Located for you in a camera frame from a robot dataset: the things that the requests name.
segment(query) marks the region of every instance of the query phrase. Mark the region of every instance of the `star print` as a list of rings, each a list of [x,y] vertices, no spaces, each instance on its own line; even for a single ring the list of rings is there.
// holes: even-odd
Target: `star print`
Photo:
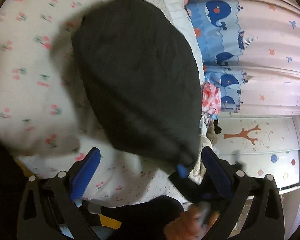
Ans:
[[[296,26],[297,23],[296,23],[295,21],[293,21],[293,22],[289,21],[289,22],[291,23],[292,28],[297,27],[297,26]]]
[[[276,7],[274,5],[269,5],[269,9],[272,9],[274,11]]]

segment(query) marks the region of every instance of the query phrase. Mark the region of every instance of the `tree decal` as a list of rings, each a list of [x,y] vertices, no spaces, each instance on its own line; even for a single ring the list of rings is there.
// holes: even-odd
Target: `tree decal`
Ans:
[[[257,125],[256,127],[249,129],[249,130],[245,130],[244,128],[242,128],[241,133],[236,133],[236,134],[223,134],[223,139],[228,139],[228,138],[234,138],[234,137],[242,137],[242,138],[246,138],[247,140],[249,140],[253,145],[255,145],[255,141],[258,140],[258,138],[250,138],[248,136],[248,133],[250,133],[251,131],[255,131],[255,130],[261,130],[259,128],[259,125]]]

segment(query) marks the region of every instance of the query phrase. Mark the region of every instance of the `black bag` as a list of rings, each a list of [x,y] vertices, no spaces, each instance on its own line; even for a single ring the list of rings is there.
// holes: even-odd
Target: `black bag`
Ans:
[[[113,0],[84,17],[72,46],[113,146],[191,170],[199,150],[199,73],[162,11],[143,0]]]

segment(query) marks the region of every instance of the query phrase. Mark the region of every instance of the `bed sheet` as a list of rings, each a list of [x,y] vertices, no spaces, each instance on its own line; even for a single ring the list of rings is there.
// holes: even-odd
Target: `bed sheet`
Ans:
[[[73,64],[71,34],[89,8],[105,1],[5,1],[0,9],[0,141],[40,178],[69,170],[92,147],[99,148],[101,163],[83,198],[103,206],[159,195],[186,203],[167,179],[171,167],[111,146],[86,98]],[[163,0],[146,1],[172,21]]]

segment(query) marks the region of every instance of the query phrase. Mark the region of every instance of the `blue dot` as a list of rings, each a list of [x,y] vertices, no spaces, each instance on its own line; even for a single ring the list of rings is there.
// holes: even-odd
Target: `blue dot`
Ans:
[[[276,162],[278,161],[277,155],[272,154],[272,155],[271,155],[271,161],[272,161],[272,163],[276,163]]]

